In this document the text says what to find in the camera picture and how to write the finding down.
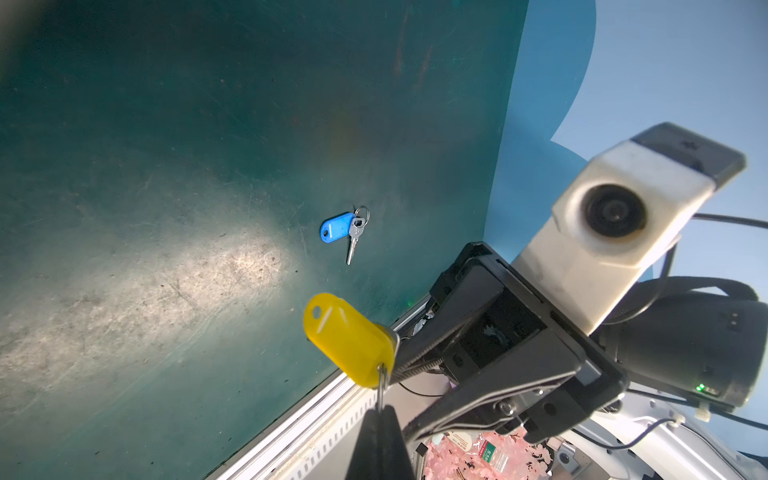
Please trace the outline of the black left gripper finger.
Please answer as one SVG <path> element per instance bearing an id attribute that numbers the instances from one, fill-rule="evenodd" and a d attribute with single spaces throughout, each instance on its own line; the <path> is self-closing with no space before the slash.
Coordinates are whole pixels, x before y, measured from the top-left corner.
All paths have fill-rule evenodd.
<path id="1" fill-rule="evenodd" d="M 415 480 L 395 409 L 369 409 L 361 424 L 346 480 Z"/>

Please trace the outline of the yellow key tag with ring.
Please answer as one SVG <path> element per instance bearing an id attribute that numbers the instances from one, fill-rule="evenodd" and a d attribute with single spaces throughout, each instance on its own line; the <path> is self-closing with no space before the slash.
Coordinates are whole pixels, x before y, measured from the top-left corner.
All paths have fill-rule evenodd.
<path id="1" fill-rule="evenodd" d="M 400 338 L 330 293 L 312 297 L 303 314 L 307 338 L 356 385 L 376 391 L 376 409 L 394 373 Z"/>

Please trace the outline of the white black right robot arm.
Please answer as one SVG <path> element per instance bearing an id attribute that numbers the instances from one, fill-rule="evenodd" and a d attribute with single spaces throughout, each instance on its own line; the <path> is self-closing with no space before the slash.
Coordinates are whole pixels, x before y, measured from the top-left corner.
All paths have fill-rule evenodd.
<path id="1" fill-rule="evenodd" d="M 404 430 L 563 438 L 595 459 L 639 460 L 658 479 L 763 479 L 767 462 L 682 415 L 731 418 L 756 383 L 767 307 L 746 284 L 670 277 L 635 285 L 619 312 L 583 332 L 484 243 L 470 243 L 431 289 L 422 329 L 392 381 L 439 369 L 454 383 Z"/>

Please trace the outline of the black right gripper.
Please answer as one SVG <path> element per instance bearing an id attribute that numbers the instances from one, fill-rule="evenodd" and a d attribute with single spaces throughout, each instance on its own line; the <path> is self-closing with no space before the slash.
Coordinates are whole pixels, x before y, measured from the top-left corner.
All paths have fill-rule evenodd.
<path id="1" fill-rule="evenodd" d="M 407 424 L 412 442 L 449 430 L 539 443 L 609 405 L 626 373 L 487 244 L 467 244 L 431 290 L 434 315 L 404 340 L 389 383 L 439 367 L 456 387 Z"/>

